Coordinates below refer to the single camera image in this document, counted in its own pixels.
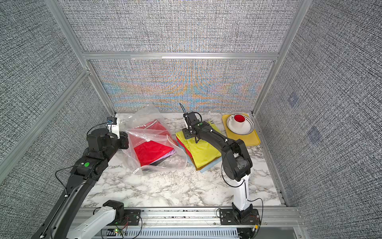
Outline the red garment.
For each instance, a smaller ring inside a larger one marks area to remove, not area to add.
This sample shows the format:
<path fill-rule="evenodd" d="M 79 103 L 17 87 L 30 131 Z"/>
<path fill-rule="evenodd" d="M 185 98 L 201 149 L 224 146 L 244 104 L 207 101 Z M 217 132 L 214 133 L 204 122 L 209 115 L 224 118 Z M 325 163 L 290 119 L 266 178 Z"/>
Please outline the red garment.
<path fill-rule="evenodd" d="M 185 147 L 185 145 L 178 138 L 177 138 L 177 142 L 178 142 L 179 147 L 181 147 L 185 151 L 185 153 L 187 154 L 188 162 L 194 163 L 194 159 L 193 159 L 190 151 Z"/>

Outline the yellow garment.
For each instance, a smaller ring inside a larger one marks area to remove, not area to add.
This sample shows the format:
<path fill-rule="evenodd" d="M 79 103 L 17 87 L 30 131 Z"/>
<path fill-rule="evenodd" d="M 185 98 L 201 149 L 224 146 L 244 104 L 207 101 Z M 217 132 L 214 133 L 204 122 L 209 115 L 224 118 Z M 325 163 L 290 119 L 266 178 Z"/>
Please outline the yellow garment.
<path fill-rule="evenodd" d="M 176 132 L 176 139 L 177 138 L 192 154 L 194 165 L 197 169 L 221 157 L 220 151 L 205 140 L 200 139 L 196 142 L 195 138 L 185 139 L 181 130 Z"/>

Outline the light blue trousers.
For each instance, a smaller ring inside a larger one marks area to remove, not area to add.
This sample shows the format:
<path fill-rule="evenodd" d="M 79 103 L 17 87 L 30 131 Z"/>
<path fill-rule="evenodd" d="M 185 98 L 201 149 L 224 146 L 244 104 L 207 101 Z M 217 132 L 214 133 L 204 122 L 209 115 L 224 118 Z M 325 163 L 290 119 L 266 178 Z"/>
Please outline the light blue trousers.
<path fill-rule="evenodd" d="M 212 162 L 210 162 L 209 164 L 197 169 L 194 165 L 194 162 L 193 162 L 193 159 L 189 156 L 187 156 L 187 162 L 193 166 L 196 171 L 200 172 L 200 173 L 204 173 L 204 172 L 207 172 L 208 170 L 210 170 L 211 168 L 213 168 L 214 166 L 216 166 L 218 163 L 222 162 L 222 158 L 219 157 L 219 158 L 216 158 L 215 160 L 213 160 Z"/>

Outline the red striped waistband shorts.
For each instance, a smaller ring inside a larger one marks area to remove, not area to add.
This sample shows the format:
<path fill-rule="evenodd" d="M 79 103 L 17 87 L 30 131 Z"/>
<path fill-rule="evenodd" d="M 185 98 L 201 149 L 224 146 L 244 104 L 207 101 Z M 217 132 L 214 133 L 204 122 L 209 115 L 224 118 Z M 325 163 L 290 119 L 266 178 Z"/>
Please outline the red striped waistband shorts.
<path fill-rule="evenodd" d="M 170 133 L 157 119 L 134 128 L 129 137 L 141 166 L 175 154 L 175 149 L 168 141 L 172 139 Z"/>

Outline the clear plastic vacuum bag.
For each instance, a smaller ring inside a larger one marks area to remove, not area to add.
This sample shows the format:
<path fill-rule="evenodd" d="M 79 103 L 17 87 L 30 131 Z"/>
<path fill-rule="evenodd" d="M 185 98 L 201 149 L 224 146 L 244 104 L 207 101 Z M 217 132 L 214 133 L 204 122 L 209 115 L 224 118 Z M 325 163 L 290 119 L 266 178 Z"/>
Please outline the clear plastic vacuum bag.
<path fill-rule="evenodd" d="M 133 174 L 148 175 L 185 169 L 187 156 L 164 116 L 153 105 L 134 114 L 118 114 L 119 129 L 128 136 L 123 163 Z"/>

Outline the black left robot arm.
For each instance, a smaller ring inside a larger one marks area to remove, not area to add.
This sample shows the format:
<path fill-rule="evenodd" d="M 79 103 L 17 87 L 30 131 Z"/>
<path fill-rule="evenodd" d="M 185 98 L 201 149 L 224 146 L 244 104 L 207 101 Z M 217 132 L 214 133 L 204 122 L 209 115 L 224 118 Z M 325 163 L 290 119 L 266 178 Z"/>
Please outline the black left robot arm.
<path fill-rule="evenodd" d="M 128 134 L 100 128 L 87 135 L 88 147 L 70 169 L 68 182 L 57 203 L 32 236 L 33 239 L 65 239 L 83 201 L 120 149 L 128 149 Z"/>

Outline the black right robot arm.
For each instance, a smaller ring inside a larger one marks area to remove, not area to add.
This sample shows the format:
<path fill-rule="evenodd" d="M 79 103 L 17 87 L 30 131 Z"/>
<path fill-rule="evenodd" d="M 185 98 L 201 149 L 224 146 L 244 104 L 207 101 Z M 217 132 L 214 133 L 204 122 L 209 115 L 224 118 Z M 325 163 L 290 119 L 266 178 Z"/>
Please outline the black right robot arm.
<path fill-rule="evenodd" d="M 253 166 L 247 147 L 242 140 L 233 140 L 216 131 L 202 120 L 197 112 L 183 113 L 186 127 L 182 129 L 186 139 L 204 140 L 221 153 L 221 175 L 228 176 L 225 183 L 233 190 L 232 214 L 237 222 L 248 218 L 253 205 L 248 200 L 248 181 Z"/>

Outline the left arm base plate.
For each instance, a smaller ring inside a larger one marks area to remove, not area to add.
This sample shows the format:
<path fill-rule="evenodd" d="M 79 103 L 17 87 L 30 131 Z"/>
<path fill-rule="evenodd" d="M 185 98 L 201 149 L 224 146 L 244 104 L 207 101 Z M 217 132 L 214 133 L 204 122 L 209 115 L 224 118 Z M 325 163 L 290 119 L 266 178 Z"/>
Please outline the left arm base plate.
<path fill-rule="evenodd" d="M 117 210 L 114 220 L 108 226 L 138 226 L 140 223 L 141 210 Z"/>

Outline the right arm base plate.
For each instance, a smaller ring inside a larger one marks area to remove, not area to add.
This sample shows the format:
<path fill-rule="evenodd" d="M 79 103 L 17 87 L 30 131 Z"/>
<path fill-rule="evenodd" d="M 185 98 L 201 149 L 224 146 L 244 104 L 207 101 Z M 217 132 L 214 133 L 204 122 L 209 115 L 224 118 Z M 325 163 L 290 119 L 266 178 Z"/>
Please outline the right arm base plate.
<path fill-rule="evenodd" d="M 261 225 L 261 217 L 259 211 L 254 208 L 248 208 L 243 212 L 238 212 L 235 209 L 218 209 L 217 215 L 221 225 Z"/>

